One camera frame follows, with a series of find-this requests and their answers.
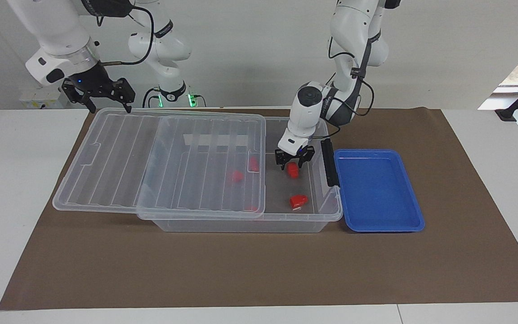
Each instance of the transparent plastic lid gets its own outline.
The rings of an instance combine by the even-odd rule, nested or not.
[[[101,109],[53,205],[144,219],[252,219],[265,210],[265,118]]]

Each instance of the black base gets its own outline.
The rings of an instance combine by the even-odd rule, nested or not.
[[[513,117],[513,115],[511,115],[511,117],[505,117],[502,115],[505,110],[506,109],[497,109],[495,113],[497,113],[497,116],[499,116],[499,118],[501,118],[501,120],[504,122],[516,122],[517,120]]]

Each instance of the container lid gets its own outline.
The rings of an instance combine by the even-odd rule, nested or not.
[[[335,165],[349,228],[357,232],[417,232],[425,227],[397,152],[340,149],[335,151]]]
[[[252,219],[265,210],[265,118],[101,109],[53,205],[145,219]]]

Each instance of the white tabletop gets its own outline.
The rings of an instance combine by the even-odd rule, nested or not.
[[[444,114],[518,240],[518,126],[499,121],[489,111]],[[83,109],[0,111],[0,298],[86,115]],[[518,303],[0,311],[1,323],[49,320],[495,324],[518,322]]]

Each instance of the green light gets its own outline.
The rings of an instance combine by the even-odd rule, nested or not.
[[[187,97],[189,98],[189,105],[192,108],[197,107],[197,99],[195,99],[195,97],[193,97],[193,95],[191,95],[191,94],[187,94]]]

